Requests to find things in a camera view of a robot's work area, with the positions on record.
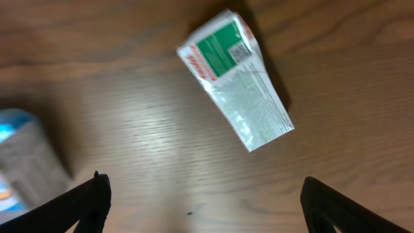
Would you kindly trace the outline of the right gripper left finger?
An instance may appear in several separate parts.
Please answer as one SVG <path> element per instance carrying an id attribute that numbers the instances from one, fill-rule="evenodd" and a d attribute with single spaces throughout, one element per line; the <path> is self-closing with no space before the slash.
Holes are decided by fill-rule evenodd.
<path id="1" fill-rule="evenodd" d="M 87 182 L 30 212 L 1 224 L 1 232 L 103 232 L 111 208 L 111 185 L 106 174 L 94 173 Z"/>

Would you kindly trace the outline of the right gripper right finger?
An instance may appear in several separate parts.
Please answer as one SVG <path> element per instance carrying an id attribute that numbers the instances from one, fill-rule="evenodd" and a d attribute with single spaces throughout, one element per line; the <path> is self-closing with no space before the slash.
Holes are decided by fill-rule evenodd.
<path id="1" fill-rule="evenodd" d="M 305 178 L 300 203 L 311 233 L 407 232 L 314 177 Z"/>

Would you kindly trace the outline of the blue white drink mix box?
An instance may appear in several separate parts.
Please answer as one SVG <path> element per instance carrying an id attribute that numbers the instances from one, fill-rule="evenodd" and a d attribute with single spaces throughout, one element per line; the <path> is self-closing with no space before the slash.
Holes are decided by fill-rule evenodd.
<path id="1" fill-rule="evenodd" d="M 9 157 L 6 152 L 6 140 L 15 132 L 13 125 L 1 124 L 1 212 L 19 212 L 27 209 L 19 194 L 12 187 L 11 178 L 6 174 Z"/>

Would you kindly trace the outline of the white green medicine packet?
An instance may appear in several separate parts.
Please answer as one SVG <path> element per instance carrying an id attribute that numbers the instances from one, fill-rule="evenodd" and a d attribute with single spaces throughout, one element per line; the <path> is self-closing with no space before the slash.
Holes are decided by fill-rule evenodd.
<path id="1" fill-rule="evenodd" d="M 294 130 L 250 27 L 224 10 L 194 31 L 177 54 L 248 151 Z"/>

